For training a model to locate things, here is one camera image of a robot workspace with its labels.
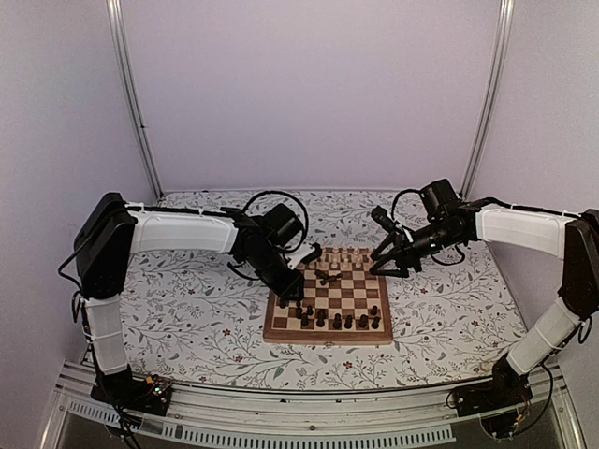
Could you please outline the wooden chess board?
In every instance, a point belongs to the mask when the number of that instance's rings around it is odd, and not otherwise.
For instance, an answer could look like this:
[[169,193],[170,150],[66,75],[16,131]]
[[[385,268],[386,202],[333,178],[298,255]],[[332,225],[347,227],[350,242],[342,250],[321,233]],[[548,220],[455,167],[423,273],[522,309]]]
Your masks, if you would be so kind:
[[[341,273],[336,282],[321,285],[314,271],[317,260],[299,267],[304,277],[304,299],[300,302],[290,300],[287,307],[281,309],[279,300],[271,293],[263,325],[263,339],[267,343],[300,345],[388,345],[393,342],[391,312],[387,292],[387,280],[383,276],[373,276],[367,270],[337,271],[324,270],[329,274]],[[306,313],[308,305],[314,308],[309,316],[310,324],[302,328],[300,318],[296,317],[296,307],[301,306]],[[380,326],[372,328],[371,308],[376,305],[381,318]],[[315,325],[319,310],[325,309],[328,319],[324,327]],[[336,313],[342,316],[342,327],[334,329],[332,322]],[[362,314],[369,316],[369,327],[360,329],[358,321]],[[344,327],[347,315],[353,316],[350,329]]]

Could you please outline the dark piece placed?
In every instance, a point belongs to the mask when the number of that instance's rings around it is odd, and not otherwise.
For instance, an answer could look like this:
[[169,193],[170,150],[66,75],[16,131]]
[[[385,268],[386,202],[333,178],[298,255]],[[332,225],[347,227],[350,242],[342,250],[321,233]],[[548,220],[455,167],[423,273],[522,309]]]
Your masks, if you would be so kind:
[[317,327],[324,327],[326,325],[327,319],[328,319],[327,311],[325,309],[321,309],[317,313],[315,325]]

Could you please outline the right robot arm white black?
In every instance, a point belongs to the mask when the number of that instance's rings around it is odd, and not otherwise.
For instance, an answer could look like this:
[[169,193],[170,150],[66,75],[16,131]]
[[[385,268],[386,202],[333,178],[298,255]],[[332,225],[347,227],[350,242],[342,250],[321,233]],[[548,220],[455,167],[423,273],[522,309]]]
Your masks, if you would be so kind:
[[503,408],[519,394],[518,377],[558,353],[598,311],[598,211],[549,210],[487,196],[468,200],[447,179],[414,190],[428,220],[413,230],[381,206],[371,216],[387,233],[373,252],[372,274],[406,278],[450,246],[489,245],[520,305],[528,331],[493,367],[484,400]]

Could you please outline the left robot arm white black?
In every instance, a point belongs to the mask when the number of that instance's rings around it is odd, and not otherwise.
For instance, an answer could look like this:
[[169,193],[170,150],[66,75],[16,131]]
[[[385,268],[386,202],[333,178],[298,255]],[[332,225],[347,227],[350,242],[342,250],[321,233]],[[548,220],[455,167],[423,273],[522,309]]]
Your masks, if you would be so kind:
[[209,255],[230,257],[229,268],[250,269],[283,300],[304,298],[301,266],[321,254],[309,243],[308,214],[295,213],[285,203],[252,214],[248,206],[218,210],[148,206],[128,202],[117,192],[104,194],[75,237],[66,267],[76,272],[86,338],[95,356],[95,369],[105,375],[102,388],[120,406],[139,398],[139,386],[125,373],[129,358],[124,348],[121,300],[144,256]]

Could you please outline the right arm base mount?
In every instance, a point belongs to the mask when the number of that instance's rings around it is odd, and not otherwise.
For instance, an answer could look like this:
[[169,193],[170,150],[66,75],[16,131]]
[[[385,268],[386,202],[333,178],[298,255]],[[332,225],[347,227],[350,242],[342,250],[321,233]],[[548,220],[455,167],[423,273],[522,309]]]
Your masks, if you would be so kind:
[[456,409],[459,417],[510,407],[506,413],[482,419],[482,428],[488,435],[503,439],[516,433],[525,414],[517,412],[516,406],[527,407],[533,394],[528,385],[528,374],[518,374],[504,356],[492,367],[490,380],[455,387],[448,397],[451,401],[447,405]]

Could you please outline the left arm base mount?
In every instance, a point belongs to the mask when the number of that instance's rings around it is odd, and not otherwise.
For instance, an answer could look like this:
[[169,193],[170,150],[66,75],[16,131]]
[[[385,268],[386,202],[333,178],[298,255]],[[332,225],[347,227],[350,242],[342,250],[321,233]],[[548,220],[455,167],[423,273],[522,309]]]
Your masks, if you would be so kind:
[[116,374],[98,373],[91,398],[122,409],[166,416],[172,381],[157,374],[135,379],[130,368]]

